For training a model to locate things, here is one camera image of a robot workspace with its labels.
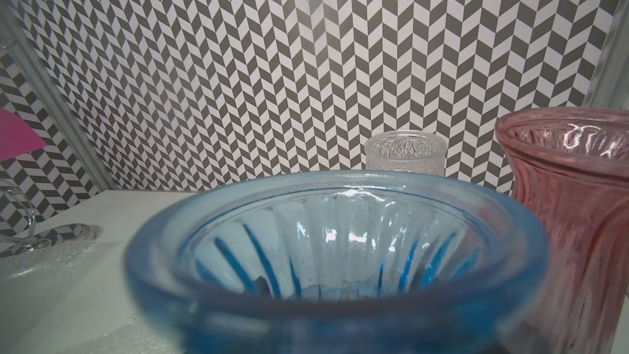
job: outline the glass bowl rim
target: glass bowl rim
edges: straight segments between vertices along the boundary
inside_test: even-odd
[[[510,130],[523,124],[556,121],[599,122],[616,124],[629,129],[629,112],[607,108],[542,107],[506,114],[496,121],[496,138],[503,147],[515,154],[525,155],[533,161],[576,170],[588,175],[629,178],[629,160],[611,160],[597,156],[576,154],[534,145],[515,137]]]
[[[507,215],[513,219],[514,229],[523,232],[526,241],[526,260],[522,262],[516,273],[510,273],[507,277],[493,279],[493,273],[499,271],[514,256],[511,248],[507,248],[501,258],[496,257],[492,263],[475,270],[467,275],[457,278],[452,282],[439,285],[439,287],[428,287],[423,290],[414,290],[392,297],[382,297],[375,299],[359,299],[356,301],[338,302],[309,302],[309,301],[285,301],[273,298],[261,297],[248,293],[235,293],[222,287],[207,284],[192,278],[188,273],[182,276],[175,273],[177,278],[183,278],[185,290],[172,292],[166,287],[161,287],[159,282],[150,278],[149,269],[140,268],[135,265],[134,253],[148,251],[148,247],[154,240],[160,240],[160,231],[155,231],[153,226],[165,226],[172,223],[170,217],[175,215],[182,207],[201,197],[211,197],[212,194],[225,191],[243,185],[246,182],[237,182],[224,185],[207,192],[199,193],[165,208],[158,214],[151,217],[130,240],[124,255],[124,269],[128,278],[135,279],[142,283],[144,288],[157,291],[160,295],[184,301],[198,301],[209,306],[216,311],[231,312],[243,316],[262,316],[267,318],[365,318],[376,317],[393,312],[430,312],[437,309],[452,307],[453,304],[461,305],[468,301],[475,301],[480,295],[488,295],[511,282],[526,280],[531,274],[542,269],[546,269],[548,263],[548,238],[541,222],[531,211],[521,203],[509,198],[504,194],[497,193],[491,189],[479,185],[470,184],[451,178],[436,177],[417,173],[407,173],[399,171],[367,171],[367,170],[347,170],[347,171],[312,171],[306,173],[293,173],[276,175],[254,179],[255,181],[277,180],[278,178],[303,177],[303,183],[308,183],[308,178],[325,175],[350,175],[353,177],[361,175],[378,175],[395,179],[407,175],[418,176],[419,180],[428,181],[428,184],[449,185],[451,187],[462,187],[466,190],[486,196],[497,205],[505,209]]]
[[[433,153],[426,154],[424,156],[413,157],[413,158],[390,158],[376,152],[373,149],[373,145],[376,142],[381,141],[391,136],[413,136],[413,137],[418,137],[418,138],[427,138],[428,140],[434,141],[436,143],[436,149]],[[426,160],[426,159],[434,159],[439,156],[445,157],[445,153],[447,151],[448,151],[448,143],[443,138],[431,132],[425,132],[421,130],[385,131],[385,132],[378,133],[375,136],[371,136],[365,142],[365,155],[367,156],[371,155],[371,156],[377,157],[378,159],[383,159],[387,161],[419,161],[419,160]]]

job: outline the gray and white pattern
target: gray and white pattern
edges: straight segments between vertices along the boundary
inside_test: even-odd
[[[0,162],[0,178],[18,185],[43,221],[98,193],[74,152],[35,97],[10,54],[0,54],[0,107],[26,121],[48,146]],[[0,234],[13,236],[28,228],[23,210],[0,195]]]
[[[10,0],[123,188],[360,169],[392,129],[506,191],[500,115],[581,105],[618,0]]]

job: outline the pink paper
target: pink paper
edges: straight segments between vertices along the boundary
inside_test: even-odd
[[[19,116],[0,108],[0,161],[31,153],[46,145]]]

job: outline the vase rim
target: vase rim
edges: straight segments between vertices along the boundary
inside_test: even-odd
[[[423,155],[423,156],[413,156],[408,158],[392,158],[381,154],[376,151],[375,145],[386,138],[396,138],[396,137],[415,137],[415,138],[424,138],[433,143],[435,146],[435,151],[432,153]],[[380,159],[385,159],[387,161],[418,161],[418,160],[428,160],[434,159],[435,157],[443,156],[448,151],[448,143],[444,140],[444,138],[426,131],[421,130],[392,130],[385,131],[379,134],[373,135],[371,138],[367,139],[365,142],[365,154],[376,156]]]
[[[512,112],[500,117],[495,126],[496,138],[505,149],[548,165],[582,171],[590,175],[629,178],[629,160],[612,160],[599,156],[588,156],[564,152],[549,147],[531,144],[516,137],[511,130],[523,124],[537,122],[599,122],[629,130],[629,111],[586,107],[544,107]]]

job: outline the pink glass vase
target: pink glass vase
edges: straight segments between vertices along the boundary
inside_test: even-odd
[[[607,354],[629,282],[629,112],[537,108],[501,117],[512,197],[550,234],[552,261],[514,351]]]

